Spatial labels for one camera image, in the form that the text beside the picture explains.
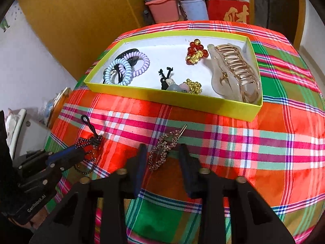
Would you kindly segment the rhinestone hair clip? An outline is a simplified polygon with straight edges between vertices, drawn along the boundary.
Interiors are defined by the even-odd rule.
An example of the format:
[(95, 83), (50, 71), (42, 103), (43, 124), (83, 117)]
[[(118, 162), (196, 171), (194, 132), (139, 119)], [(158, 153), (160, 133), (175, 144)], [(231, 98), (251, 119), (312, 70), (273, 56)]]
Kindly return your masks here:
[(186, 130), (185, 124), (180, 130), (174, 130), (161, 135), (156, 145), (151, 149), (148, 155), (148, 166), (150, 171), (156, 171), (166, 161), (168, 153), (177, 146), (177, 143)]

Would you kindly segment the black wristband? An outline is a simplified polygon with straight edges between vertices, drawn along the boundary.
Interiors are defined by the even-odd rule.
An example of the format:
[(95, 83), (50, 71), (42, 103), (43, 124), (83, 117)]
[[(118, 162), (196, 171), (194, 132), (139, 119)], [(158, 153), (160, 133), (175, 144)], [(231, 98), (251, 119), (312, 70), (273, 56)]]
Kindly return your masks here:
[(132, 79), (132, 67), (139, 60), (139, 50), (130, 49), (119, 54), (111, 63), (104, 65), (103, 83), (127, 86)]

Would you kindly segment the red bead gold charm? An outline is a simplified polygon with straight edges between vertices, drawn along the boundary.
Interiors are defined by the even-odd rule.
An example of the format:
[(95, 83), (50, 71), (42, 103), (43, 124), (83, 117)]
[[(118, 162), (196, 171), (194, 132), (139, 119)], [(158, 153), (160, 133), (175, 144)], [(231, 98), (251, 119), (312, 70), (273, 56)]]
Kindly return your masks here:
[(197, 64), (202, 58), (207, 58), (209, 52), (204, 48), (199, 39), (190, 42), (187, 49), (186, 63), (188, 65)]

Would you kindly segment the orange box on floor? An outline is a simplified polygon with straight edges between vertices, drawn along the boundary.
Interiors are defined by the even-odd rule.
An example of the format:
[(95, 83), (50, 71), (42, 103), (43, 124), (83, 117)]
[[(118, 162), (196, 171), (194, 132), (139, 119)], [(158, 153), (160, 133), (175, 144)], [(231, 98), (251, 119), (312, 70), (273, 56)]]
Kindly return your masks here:
[(66, 87), (60, 94), (57, 95), (56, 98), (54, 98), (52, 109), (49, 115), (49, 120), (47, 123), (47, 127), (49, 129), (53, 128), (56, 119), (58, 118), (61, 110), (63, 109), (63, 105), (67, 102), (71, 93), (72, 93), (72, 89)]

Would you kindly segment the wooden wardrobe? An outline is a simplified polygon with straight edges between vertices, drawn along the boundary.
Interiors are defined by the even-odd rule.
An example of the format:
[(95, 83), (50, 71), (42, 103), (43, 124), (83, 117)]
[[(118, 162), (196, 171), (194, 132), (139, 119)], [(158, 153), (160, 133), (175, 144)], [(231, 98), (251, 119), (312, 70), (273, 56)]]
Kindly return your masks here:
[(18, 0), (52, 56), (79, 80), (121, 34), (145, 26), (143, 0)]

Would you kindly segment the yellow shallow box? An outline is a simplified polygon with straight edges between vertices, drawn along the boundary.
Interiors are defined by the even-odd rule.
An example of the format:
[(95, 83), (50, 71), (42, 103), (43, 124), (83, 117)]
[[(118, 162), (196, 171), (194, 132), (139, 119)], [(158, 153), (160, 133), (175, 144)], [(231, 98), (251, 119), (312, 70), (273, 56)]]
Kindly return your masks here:
[[(259, 71), (251, 41), (246, 36), (214, 31), (176, 30), (122, 39), (103, 56), (84, 82), (95, 93), (158, 102), (247, 122), (253, 121), (263, 105), (263, 98), (260, 96), (254, 103), (245, 103), (215, 92), (211, 83), (214, 72), (211, 58), (202, 59), (195, 65), (186, 63), (187, 50), (194, 39), (199, 39), (204, 47), (209, 44), (235, 45), (242, 50), (243, 57), (255, 72)], [(149, 68), (142, 75), (133, 78), (127, 86), (104, 84), (105, 68), (119, 54), (130, 49), (137, 49), (146, 54), (150, 61)], [(193, 95), (163, 90), (159, 71), (168, 74), (169, 67), (172, 68), (170, 77), (177, 85), (190, 79), (201, 84), (202, 92)]]

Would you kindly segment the pink plastic bin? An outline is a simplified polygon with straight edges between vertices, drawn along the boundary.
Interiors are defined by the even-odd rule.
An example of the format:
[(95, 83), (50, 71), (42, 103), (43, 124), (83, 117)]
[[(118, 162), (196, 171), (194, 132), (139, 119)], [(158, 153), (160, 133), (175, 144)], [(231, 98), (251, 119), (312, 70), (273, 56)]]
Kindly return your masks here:
[(177, 0), (153, 0), (146, 2), (156, 24), (177, 22), (180, 18)]

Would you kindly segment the light blue bucket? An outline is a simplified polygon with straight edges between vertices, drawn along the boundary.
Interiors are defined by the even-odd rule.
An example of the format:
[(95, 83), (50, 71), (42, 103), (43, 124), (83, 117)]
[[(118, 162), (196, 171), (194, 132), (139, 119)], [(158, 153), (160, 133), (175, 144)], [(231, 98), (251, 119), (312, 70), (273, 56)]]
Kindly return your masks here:
[(204, 0), (185, 0), (180, 2), (186, 20), (209, 20)]

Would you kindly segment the red gift box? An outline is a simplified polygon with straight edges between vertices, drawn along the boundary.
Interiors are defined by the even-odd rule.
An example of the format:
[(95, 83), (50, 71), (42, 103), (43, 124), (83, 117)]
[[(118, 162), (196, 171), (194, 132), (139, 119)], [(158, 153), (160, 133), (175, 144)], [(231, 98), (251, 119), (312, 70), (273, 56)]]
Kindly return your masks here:
[(249, 24), (249, 2), (242, 0), (209, 0), (207, 2), (209, 20)]

